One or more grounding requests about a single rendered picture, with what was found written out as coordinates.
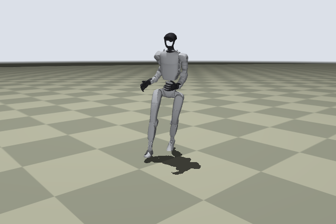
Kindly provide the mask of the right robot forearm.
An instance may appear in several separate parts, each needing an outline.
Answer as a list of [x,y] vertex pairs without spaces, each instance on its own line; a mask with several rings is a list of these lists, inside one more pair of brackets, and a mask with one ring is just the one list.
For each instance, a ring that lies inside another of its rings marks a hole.
[[154,77],[152,78],[151,84],[155,83],[158,81],[158,79],[160,78],[160,76],[162,76],[161,72],[159,71],[159,69],[157,70],[156,74],[154,75]]

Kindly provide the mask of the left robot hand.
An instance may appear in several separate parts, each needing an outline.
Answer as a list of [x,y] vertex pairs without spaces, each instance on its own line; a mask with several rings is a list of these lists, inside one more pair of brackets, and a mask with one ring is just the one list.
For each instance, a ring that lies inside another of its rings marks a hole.
[[166,88],[166,89],[168,89],[168,90],[166,90],[166,89],[164,89],[165,91],[173,91],[173,90],[175,90],[175,89],[178,89],[179,88],[179,85],[181,85],[180,83],[175,83],[175,82],[173,82],[173,81],[171,81],[173,84],[169,84],[169,83],[166,83],[166,84],[168,84],[168,85],[170,85],[170,86],[166,86],[166,87],[169,87],[169,88],[166,88],[166,87],[164,87],[164,88]]

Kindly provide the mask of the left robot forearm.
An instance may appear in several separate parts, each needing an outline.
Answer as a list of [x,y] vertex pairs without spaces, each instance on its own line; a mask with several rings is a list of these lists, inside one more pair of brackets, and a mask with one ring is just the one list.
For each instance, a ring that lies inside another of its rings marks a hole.
[[184,77],[180,77],[180,78],[179,78],[178,83],[180,83],[181,85],[179,85],[179,88],[178,88],[178,89],[180,89],[180,88],[182,87],[182,85],[184,84],[184,82],[185,82],[186,79],[187,79],[187,76],[188,76],[188,74],[186,73]]

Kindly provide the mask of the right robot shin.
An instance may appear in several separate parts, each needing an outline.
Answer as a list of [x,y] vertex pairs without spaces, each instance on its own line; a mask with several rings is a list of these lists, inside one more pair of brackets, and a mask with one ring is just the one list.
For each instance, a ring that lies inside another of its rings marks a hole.
[[150,122],[149,123],[149,128],[148,128],[148,150],[151,149],[152,151],[152,145],[153,145],[153,140],[155,138],[156,134],[156,127],[154,127],[154,123]]

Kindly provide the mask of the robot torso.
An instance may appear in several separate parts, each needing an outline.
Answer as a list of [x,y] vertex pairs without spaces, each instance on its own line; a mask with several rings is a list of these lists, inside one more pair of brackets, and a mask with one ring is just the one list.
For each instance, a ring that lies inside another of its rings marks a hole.
[[[173,84],[171,81],[174,81],[176,79],[178,79],[178,76],[181,72],[181,61],[179,59],[179,51],[175,51],[175,52],[166,52],[168,51],[164,49],[164,51],[162,51],[160,53],[160,66],[161,66],[161,74],[164,80],[169,80],[166,81],[165,83],[169,83],[169,84]],[[170,86],[168,84],[165,84],[166,86]],[[164,86],[164,87],[166,87]],[[165,91],[164,89],[169,88],[163,87],[163,97],[167,97],[167,98],[175,98],[175,90],[173,91]],[[168,90],[168,89],[166,89]]]

